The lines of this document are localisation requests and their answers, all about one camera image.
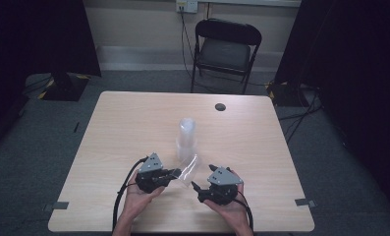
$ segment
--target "human hand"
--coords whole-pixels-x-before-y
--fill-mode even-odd
[[[117,235],[130,235],[131,226],[134,219],[144,211],[151,201],[158,197],[165,189],[165,187],[159,187],[155,189],[151,194],[147,194],[139,188],[136,183],[137,171],[131,177],[128,182],[127,195],[125,196],[124,209],[118,218],[118,223],[115,226],[113,236]]]
[[[246,205],[247,203],[245,199],[241,196],[241,194],[244,193],[244,184],[238,185],[238,192],[239,193],[237,197],[235,197],[235,199]],[[205,200],[203,203],[217,213],[219,213],[225,219],[225,221],[234,229],[237,236],[253,235],[252,230],[249,226],[247,211],[244,206],[234,201],[224,206],[220,206],[211,200]]]

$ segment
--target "chair seat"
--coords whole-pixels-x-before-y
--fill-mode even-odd
[[[247,45],[207,38],[198,55],[197,65],[246,73],[249,68],[250,53],[251,49]]]

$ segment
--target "chair backrest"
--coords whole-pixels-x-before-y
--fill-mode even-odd
[[[251,25],[218,19],[206,19],[197,23],[196,40],[199,36],[256,46],[259,46],[262,40],[259,30]]]

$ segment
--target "white wall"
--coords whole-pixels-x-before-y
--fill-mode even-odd
[[[181,49],[182,19],[175,1],[84,0],[96,45]],[[185,14],[190,41],[195,24],[221,18],[257,27],[263,35],[260,53],[281,53],[286,46],[298,8],[199,3],[197,14]]]

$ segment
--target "black folding chair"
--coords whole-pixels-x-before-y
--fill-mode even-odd
[[[200,48],[199,38],[204,42]],[[195,27],[195,61],[191,92],[195,86],[195,68],[242,76],[243,94],[246,92],[252,64],[262,36],[258,29],[248,24],[207,19]]]

